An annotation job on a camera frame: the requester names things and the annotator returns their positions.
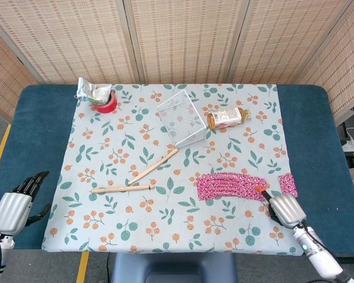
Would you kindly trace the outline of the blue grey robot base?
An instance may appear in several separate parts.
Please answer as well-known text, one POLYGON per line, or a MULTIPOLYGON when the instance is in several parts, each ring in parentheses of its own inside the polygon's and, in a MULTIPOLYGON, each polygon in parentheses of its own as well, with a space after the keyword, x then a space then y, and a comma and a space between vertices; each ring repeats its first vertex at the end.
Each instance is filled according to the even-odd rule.
POLYGON ((238 283, 225 253, 117 254, 111 283, 238 283))

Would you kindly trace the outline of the crumpled silver snack bag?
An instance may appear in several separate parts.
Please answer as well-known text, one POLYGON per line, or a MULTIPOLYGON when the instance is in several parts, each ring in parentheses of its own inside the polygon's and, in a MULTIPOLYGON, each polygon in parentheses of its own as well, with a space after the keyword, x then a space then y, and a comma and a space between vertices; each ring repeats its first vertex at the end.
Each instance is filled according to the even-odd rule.
POLYGON ((83 77, 78 78, 76 98, 93 104, 104 105, 109 101, 111 84, 93 84, 83 77))

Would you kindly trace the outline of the pink knitted cloth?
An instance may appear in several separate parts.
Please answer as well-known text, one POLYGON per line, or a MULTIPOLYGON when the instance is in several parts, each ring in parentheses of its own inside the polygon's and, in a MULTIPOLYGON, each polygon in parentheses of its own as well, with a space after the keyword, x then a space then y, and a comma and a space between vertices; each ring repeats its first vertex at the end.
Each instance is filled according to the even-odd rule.
POLYGON ((205 174, 196 178, 196 188, 200 200, 221 197, 239 197, 264 200, 256 187, 266 188, 267 181, 260 177, 233 172, 205 174))

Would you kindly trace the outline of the floral print tablecloth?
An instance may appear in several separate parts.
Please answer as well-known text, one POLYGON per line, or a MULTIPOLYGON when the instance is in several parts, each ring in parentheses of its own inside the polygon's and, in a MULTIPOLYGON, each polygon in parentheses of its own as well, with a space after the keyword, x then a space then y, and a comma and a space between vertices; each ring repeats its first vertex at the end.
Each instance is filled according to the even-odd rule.
POLYGON ((196 178, 233 172, 261 177, 281 193, 289 156, 274 84, 116 84, 109 114, 78 102, 42 248, 48 252, 302 253, 291 230, 269 217, 264 201, 200 200, 196 178), (244 124, 205 130, 159 168, 128 182, 173 148, 158 106, 185 90, 202 118, 217 110, 251 110, 244 124), (151 190, 93 189, 155 185, 151 190))

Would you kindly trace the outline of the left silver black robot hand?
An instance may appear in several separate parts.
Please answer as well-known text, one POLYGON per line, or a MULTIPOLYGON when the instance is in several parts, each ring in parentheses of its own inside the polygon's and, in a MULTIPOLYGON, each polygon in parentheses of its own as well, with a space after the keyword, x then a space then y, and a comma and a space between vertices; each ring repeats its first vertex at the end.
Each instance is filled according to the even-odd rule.
POLYGON ((0 235, 15 236, 26 226, 42 220, 51 210, 51 204, 48 203, 40 213, 30 215, 34 200, 48 174, 48 171, 44 171, 28 177, 3 195, 0 201, 0 235))

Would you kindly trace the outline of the amber tea plastic bottle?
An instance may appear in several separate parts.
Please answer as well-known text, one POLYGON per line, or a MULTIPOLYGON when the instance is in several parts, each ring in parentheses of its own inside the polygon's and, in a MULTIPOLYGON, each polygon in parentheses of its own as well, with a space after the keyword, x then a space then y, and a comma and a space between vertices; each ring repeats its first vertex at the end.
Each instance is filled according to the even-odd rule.
POLYGON ((243 124, 250 118, 251 110, 236 107, 209 113, 207 115, 207 123, 210 130, 215 130, 243 124))

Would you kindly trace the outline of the right robot hand orange fingertip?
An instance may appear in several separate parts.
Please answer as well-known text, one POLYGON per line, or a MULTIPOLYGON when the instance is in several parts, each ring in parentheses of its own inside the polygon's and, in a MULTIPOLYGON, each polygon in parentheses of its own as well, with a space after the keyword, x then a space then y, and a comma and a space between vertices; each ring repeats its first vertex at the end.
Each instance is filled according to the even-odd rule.
POLYGON ((262 186, 255 186, 255 190, 268 202, 272 219, 288 229, 304 227, 306 214, 292 194, 272 197, 262 186))

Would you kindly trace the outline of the red tape roll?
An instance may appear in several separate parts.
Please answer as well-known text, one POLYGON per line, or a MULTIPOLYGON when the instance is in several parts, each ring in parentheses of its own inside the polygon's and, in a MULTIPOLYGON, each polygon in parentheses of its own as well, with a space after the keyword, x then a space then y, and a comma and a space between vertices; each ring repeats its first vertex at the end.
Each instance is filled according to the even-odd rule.
POLYGON ((106 104, 103 105, 94 105, 93 106, 93 110, 98 111, 101 114, 106 114, 109 112, 112 112, 116 109, 117 107, 117 98, 116 98, 116 94, 114 91, 110 92, 109 95, 109 100, 106 104))

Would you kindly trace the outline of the bamboo folding screen panel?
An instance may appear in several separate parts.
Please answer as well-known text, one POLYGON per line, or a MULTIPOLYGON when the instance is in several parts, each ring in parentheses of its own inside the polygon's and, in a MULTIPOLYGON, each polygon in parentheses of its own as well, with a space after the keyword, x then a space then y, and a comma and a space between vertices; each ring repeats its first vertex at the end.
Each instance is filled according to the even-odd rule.
POLYGON ((352 2, 245 0, 226 82, 295 82, 352 2))
POLYGON ((0 36, 0 116, 11 122, 21 91, 37 83, 0 36))
POLYGON ((224 83, 251 0, 120 0, 139 83, 224 83))
POLYGON ((327 91, 335 124, 354 115, 354 0, 312 55, 297 82, 327 91))
POLYGON ((135 83, 122 0, 0 0, 0 31, 41 83, 135 83))

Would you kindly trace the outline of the wooden stick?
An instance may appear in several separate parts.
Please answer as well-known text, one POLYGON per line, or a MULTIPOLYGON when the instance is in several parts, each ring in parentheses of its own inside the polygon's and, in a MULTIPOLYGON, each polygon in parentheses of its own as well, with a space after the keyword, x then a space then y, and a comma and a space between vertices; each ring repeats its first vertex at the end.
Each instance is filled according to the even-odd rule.
POLYGON ((158 162, 153 164, 150 168, 147 168, 144 172, 140 173, 138 176, 136 176, 133 180, 129 181, 128 184, 132 185, 138 180, 142 179, 146 175, 148 175, 150 172, 156 170, 160 165, 163 163, 167 162, 171 157, 173 157, 177 152, 179 151, 178 148, 174 148, 171 152, 169 152, 165 157, 161 158, 158 162))
POLYGON ((155 185, 139 185, 139 186, 123 186, 123 187, 108 187, 93 189, 92 193, 110 193, 110 192, 131 192, 137 190, 151 190, 154 189, 155 185))

